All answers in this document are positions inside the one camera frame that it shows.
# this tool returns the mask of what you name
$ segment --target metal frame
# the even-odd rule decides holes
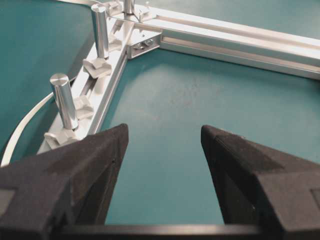
[[[80,122],[83,127],[74,131],[76,134],[78,131],[82,137],[100,130],[127,60],[158,47],[320,80],[320,40],[138,4],[134,5],[134,14],[122,13],[123,4],[119,1],[107,2],[106,6],[111,16],[107,18],[109,38],[115,36],[121,44],[109,43],[109,49],[113,49],[107,60],[112,65],[110,75],[96,81],[82,67],[74,81],[71,89],[73,97],[86,95],[94,108],[93,116],[82,119]],[[139,51],[134,45],[145,40],[137,40],[135,31],[151,31],[161,35],[150,49],[132,54],[133,51]],[[93,45],[87,59],[96,58]],[[57,115],[49,133],[62,129],[61,118]],[[48,150],[50,147],[44,141],[38,153]]]

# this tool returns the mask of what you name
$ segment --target green table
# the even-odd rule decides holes
[[[158,0],[169,9],[320,39],[318,0]],[[92,46],[87,7],[52,0],[0,2],[1,137],[77,74]],[[37,152],[57,107],[30,122],[13,161]],[[204,124],[320,163],[320,84],[286,74],[156,50],[130,61],[102,129],[129,126],[130,143],[108,224],[222,224],[200,143]]]

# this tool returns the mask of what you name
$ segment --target teal surface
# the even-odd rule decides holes
[[[320,39],[318,0],[158,0],[151,6]],[[77,73],[92,41],[90,11],[51,0],[0,2],[0,147],[50,92]],[[320,163],[320,84],[156,50],[128,62],[102,129],[127,123],[130,143],[109,224],[221,224],[200,144],[203,124]],[[13,161],[35,154],[57,113],[47,104]]]

